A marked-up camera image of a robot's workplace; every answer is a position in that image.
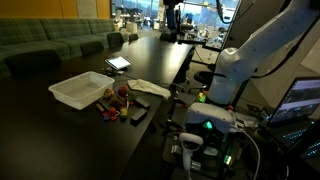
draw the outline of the desk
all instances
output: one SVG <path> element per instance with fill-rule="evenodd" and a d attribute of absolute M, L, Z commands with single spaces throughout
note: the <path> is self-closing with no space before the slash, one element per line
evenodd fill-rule
<path fill-rule="evenodd" d="M 104 59 L 117 55 L 133 62 L 125 74 L 171 83 L 190 48 L 146 37 L 64 61 L 38 76 L 1 79 L 0 179 L 119 179 L 163 98 L 144 94 L 151 107 L 134 127 L 129 119 L 103 122 L 94 104 L 73 110 L 56 101 L 48 87 L 86 71 L 100 72 Z M 114 86 L 126 79 L 115 77 Z M 129 116 L 134 110 L 129 108 Z"/>

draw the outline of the computer screen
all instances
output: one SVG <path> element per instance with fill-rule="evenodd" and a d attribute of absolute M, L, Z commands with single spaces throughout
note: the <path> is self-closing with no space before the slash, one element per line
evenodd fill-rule
<path fill-rule="evenodd" d="M 295 78 L 268 124 L 308 118 L 320 104 L 320 77 Z"/>

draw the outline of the floor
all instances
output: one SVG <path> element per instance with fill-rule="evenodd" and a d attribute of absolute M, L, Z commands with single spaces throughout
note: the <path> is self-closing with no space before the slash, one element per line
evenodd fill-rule
<path fill-rule="evenodd" d="M 145 36 L 159 37 L 159 30 L 152 30 L 151 28 L 145 27 L 144 29 L 138 30 L 139 38 Z M 193 60 L 203 61 L 205 63 L 215 63 L 217 58 L 217 53 L 202 49 L 201 47 L 196 48 L 196 53 Z M 206 66 L 191 63 L 190 70 L 187 72 L 187 77 L 190 79 L 190 84 L 180 84 L 187 90 L 189 87 L 201 85 L 193 79 L 193 74 L 199 70 L 208 70 Z M 192 98 L 197 95 L 199 91 L 194 90 L 191 92 Z M 241 99 L 238 103 L 241 109 L 246 111 L 247 104 L 258 106 L 261 108 L 265 105 L 265 100 L 255 89 L 254 85 L 249 82 Z M 127 166 L 124 175 L 121 179 L 139 179 L 139 180 L 160 180 L 164 179 L 164 166 L 162 161 L 162 143 L 163 143 L 163 127 L 162 122 L 165 122 L 168 118 L 168 107 L 170 107 L 170 102 L 163 102 L 161 110 L 156 114 L 153 122 L 156 128 L 156 132 L 153 130 L 146 131 L 141 142 L 138 145 L 134 155 L 132 156 L 129 165 Z M 186 114 L 186 108 L 181 106 L 176 106 L 174 116 L 172 120 L 183 122 L 184 115 Z"/>

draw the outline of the green sofa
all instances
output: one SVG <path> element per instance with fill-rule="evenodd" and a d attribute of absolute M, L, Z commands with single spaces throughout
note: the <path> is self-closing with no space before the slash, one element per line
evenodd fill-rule
<path fill-rule="evenodd" d="M 81 56 L 80 46 L 102 42 L 114 32 L 113 20 L 105 19 L 0 19 L 0 78 L 10 76 L 5 58 L 31 51 L 53 49 L 62 60 Z M 124 41 L 128 34 L 122 33 Z"/>

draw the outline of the white plastic tray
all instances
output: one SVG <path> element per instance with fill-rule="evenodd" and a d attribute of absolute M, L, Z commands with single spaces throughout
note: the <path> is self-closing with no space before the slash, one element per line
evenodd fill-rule
<path fill-rule="evenodd" d="M 113 88 L 114 79 L 95 72 L 86 72 L 49 87 L 54 97 L 73 108 L 81 110 Z"/>

